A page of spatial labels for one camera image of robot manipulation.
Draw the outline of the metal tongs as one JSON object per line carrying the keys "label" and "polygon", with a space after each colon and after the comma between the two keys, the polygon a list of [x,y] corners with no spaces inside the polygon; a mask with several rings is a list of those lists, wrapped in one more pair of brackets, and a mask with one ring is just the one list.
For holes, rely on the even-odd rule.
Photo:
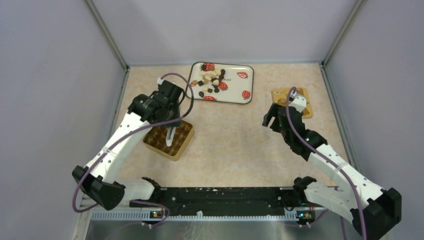
{"label": "metal tongs", "polygon": [[165,143],[167,147],[172,146],[176,130],[177,130],[176,126],[167,128],[167,133],[165,136]]}

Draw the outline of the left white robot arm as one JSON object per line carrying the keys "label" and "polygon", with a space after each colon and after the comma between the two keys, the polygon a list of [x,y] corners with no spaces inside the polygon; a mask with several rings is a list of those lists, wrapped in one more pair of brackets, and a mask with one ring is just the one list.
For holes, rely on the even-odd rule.
{"label": "left white robot arm", "polygon": [[180,96],[184,90],[173,82],[158,79],[158,89],[136,96],[107,143],[85,166],[76,166],[72,177],[77,190],[97,206],[109,211],[123,200],[125,186],[116,181],[118,172],[135,146],[153,128],[181,125]]}

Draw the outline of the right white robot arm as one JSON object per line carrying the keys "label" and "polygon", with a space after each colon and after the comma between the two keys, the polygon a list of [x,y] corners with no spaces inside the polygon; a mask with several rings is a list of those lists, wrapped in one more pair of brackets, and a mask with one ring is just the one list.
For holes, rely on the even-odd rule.
{"label": "right white robot arm", "polygon": [[346,162],[318,132],[303,123],[305,98],[289,97],[288,106],[272,103],[262,125],[282,135],[293,153],[320,169],[336,185],[330,188],[312,177],[297,178],[293,200],[299,206],[320,205],[350,222],[366,240],[379,240],[402,219],[402,196],[384,189]]}

